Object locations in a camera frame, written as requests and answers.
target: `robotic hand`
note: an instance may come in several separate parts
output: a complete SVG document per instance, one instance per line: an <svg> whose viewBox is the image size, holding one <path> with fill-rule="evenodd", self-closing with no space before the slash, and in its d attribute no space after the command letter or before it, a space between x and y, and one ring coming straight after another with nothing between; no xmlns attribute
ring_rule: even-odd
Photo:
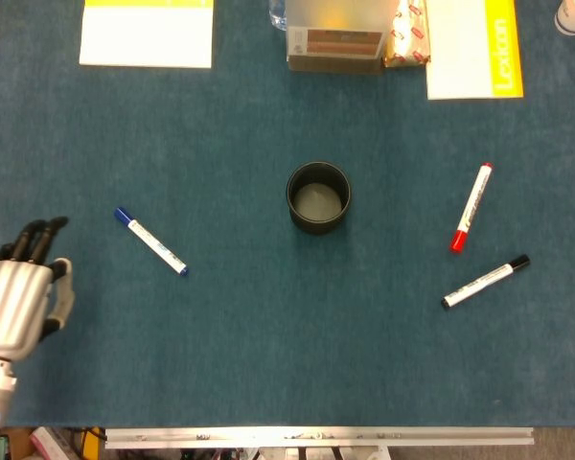
<svg viewBox="0 0 575 460"><path fill-rule="evenodd" d="M62 329L75 301L71 262L56 259L44 265L53 238L66 223L68 218L35 220L15 243L0 248L0 428L16 384L11 362L23 359L47 335ZM45 317L53 283L56 304Z"/></svg>

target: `cup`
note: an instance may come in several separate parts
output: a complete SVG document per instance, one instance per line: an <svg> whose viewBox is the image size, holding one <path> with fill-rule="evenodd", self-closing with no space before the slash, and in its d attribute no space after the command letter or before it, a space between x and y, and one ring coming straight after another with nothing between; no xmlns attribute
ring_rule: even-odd
<svg viewBox="0 0 575 460"><path fill-rule="evenodd" d="M277 29L284 31L286 23L286 0L268 0L268 15L270 23Z"/></svg>
<svg viewBox="0 0 575 460"><path fill-rule="evenodd" d="M565 35L575 35L575 0L563 0L554 17L556 28Z"/></svg>
<svg viewBox="0 0 575 460"><path fill-rule="evenodd" d="M314 235L328 233L345 218L352 188L345 173L325 161L299 167L287 183L287 205L292 221Z"/></svg>

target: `white paper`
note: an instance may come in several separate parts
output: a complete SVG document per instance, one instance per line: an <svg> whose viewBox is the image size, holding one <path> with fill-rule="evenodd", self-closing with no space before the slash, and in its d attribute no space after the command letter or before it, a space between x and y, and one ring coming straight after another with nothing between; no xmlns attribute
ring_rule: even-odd
<svg viewBox="0 0 575 460"><path fill-rule="evenodd" d="M213 8L86 7L80 64L211 68Z"/></svg>
<svg viewBox="0 0 575 460"><path fill-rule="evenodd" d="M491 98L485 2L428 0L429 99Z"/></svg>

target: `marker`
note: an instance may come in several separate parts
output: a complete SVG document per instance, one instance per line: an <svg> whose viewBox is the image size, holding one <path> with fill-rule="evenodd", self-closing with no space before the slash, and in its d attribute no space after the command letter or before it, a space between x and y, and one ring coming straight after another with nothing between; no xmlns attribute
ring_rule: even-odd
<svg viewBox="0 0 575 460"><path fill-rule="evenodd" d="M482 289L493 285L497 281L507 278L512 275L515 271L518 271L530 264L530 259L526 254L519 256L517 259L510 261L508 264L502 265L494 271L491 271L487 275L483 275L481 278L477 278L472 283L468 283L466 286L460 287L455 292L450 295L446 295L443 298L443 306L446 309L450 309L454 305L468 299L472 295L476 294Z"/></svg>
<svg viewBox="0 0 575 460"><path fill-rule="evenodd" d="M477 206L479 206L479 201L481 201L483 192L486 190L486 184L488 184L488 179L490 179L492 169L492 163L484 163L481 165L481 168L479 168L479 173L477 174L475 183L472 186L467 206L464 208L464 213L462 213L460 222L458 222L458 229L453 235L453 240L451 240L451 244L449 245L449 250L451 252L455 252L457 254L461 253L464 243L467 242L467 236L469 235L472 220L475 218Z"/></svg>
<svg viewBox="0 0 575 460"><path fill-rule="evenodd" d="M138 223L133 216L131 216L126 209L121 206L115 210L113 215L123 225L129 228L134 235L143 240L143 242L151 248L164 262L172 267L179 275L185 276L188 274L188 266L176 257L167 247L158 241L143 225Z"/></svg>

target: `blue marker cap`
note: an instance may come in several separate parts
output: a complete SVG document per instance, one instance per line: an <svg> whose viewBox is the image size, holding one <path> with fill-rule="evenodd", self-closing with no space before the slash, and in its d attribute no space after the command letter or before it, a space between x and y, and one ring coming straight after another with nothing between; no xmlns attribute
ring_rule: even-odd
<svg viewBox="0 0 575 460"><path fill-rule="evenodd" d="M113 216L115 216L117 220L126 227L134 220L134 217L131 216L128 211L126 211L126 209L122 208L121 206L113 212Z"/></svg>

